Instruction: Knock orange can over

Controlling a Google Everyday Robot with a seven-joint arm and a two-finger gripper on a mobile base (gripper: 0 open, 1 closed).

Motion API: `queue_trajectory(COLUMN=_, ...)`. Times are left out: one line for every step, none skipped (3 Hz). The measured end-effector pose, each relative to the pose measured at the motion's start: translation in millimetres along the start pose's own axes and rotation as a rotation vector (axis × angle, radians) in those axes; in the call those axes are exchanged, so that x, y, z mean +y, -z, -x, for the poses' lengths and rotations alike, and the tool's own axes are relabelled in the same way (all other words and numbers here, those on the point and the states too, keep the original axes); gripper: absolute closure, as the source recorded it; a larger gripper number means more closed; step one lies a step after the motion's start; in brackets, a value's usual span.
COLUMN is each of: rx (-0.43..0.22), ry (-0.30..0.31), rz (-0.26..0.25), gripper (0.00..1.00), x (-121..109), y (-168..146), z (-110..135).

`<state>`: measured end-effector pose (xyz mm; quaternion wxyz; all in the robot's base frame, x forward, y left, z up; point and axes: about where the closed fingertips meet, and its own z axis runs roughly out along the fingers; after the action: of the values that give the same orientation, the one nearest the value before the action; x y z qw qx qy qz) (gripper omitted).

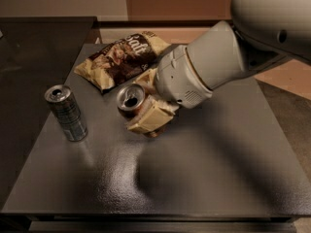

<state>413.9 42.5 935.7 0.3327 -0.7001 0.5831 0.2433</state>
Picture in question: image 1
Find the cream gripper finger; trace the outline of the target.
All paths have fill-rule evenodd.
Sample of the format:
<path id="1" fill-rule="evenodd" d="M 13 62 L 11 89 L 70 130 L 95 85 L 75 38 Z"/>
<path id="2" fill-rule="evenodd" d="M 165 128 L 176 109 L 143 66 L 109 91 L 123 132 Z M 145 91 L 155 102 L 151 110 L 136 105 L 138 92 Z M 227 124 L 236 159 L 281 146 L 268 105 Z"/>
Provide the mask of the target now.
<path id="1" fill-rule="evenodd" d="M 140 76 L 138 76 L 134 80 L 134 83 L 143 86 L 148 93 L 156 93 L 155 76 L 156 69 L 149 69 Z"/>
<path id="2" fill-rule="evenodd" d="M 158 130 L 176 114 L 179 106 L 149 95 L 138 111 L 138 115 L 125 124 L 127 130 L 146 134 Z"/>

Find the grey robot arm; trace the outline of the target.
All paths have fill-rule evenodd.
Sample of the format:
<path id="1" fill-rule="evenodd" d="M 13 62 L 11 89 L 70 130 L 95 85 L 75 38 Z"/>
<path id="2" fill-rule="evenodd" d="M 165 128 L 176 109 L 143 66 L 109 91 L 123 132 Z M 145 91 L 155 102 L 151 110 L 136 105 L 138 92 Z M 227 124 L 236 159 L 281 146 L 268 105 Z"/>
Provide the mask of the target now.
<path id="1" fill-rule="evenodd" d="M 135 80 L 147 97 L 129 131 L 156 131 L 179 108 L 194 108 L 231 81 L 291 59 L 311 62 L 311 0 L 231 0 L 230 11 L 232 23 L 218 22 Z"/>

